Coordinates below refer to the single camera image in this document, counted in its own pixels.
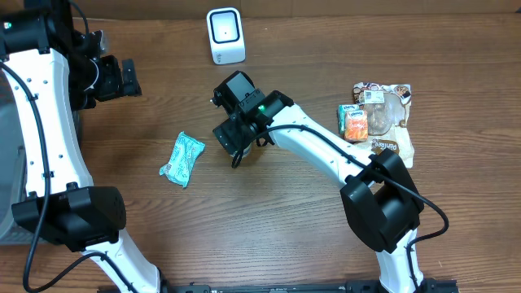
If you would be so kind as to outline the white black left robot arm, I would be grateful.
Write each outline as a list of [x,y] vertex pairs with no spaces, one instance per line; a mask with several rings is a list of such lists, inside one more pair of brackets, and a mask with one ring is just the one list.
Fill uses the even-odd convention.
[[27,1],[1,18],[1,68],[19,115],[26,198],[11,207],[35,240],[92,260],[119,292],[165,292],[160,270],[126,229],[121,193],[96,186],[81,154],[75,112],[139,96],[134,62],[108,54],[102,31],[78,31],[72,1]]

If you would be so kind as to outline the green capped bottle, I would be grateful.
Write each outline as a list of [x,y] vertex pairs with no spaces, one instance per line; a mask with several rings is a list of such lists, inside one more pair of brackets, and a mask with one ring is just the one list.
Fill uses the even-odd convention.
[[[248,156],[248,154],[250,153],[250,150],[251,150],[251,146],[248,146],[246,147],[244,150],[243,150],[243,157],[246,157]],[[234,157],[235,155],[237,154],[237,151],[235,151],[233,154],[231,154],[230,156],[231,157]]]

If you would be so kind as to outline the brown white snack pouch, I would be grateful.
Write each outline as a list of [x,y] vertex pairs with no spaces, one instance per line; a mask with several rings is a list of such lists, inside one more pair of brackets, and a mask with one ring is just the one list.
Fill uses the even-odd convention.
[[401,157],[406,168],[412,168],[414,146],[407,129],[411,85],[359,82],[353,86],[352,95],[355,104],[366,111],[368,122],[368,138],[356,146],[377,155],[389,149]]

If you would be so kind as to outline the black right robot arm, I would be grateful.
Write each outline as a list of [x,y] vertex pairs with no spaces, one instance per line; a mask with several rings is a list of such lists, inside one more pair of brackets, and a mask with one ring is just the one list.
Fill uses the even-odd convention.
[[212,102],[229,118],[214,133],[238,167],[253,142],[272,144],[307,161],[338,187],[353,233],[375,251],[379,286],[386,292],[418,292],[423,274],[413,240],[423,203],[399,155],[378,155],[345,142],[311,119],[284,94],[215,90]]

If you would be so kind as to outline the orange tissue pack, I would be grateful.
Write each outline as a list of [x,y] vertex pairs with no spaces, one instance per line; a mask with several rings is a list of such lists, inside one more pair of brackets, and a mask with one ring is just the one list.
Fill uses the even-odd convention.
[[364,110],[347,112],[344,138],[348,142],[365,142],[368,138],[367,113]]

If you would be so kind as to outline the small teal carton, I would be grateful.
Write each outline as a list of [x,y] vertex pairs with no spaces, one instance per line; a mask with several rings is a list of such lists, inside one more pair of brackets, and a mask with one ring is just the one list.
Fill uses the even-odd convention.
[[357,104],[340,104],[338,106],[337,118],[338,118],[339,135],[344,136],[346,114],[348,112],[357,111],[359,109],[360,108]]

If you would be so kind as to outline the teal tissue pack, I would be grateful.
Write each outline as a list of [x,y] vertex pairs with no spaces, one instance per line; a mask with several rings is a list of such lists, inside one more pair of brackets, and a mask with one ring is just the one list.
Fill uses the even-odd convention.
[[172,183],[182,188],[187,188],[195,161],[203,153],[204,148],[204,143],[180,132],[169,161],[160,168],[159,175],[166,176]]

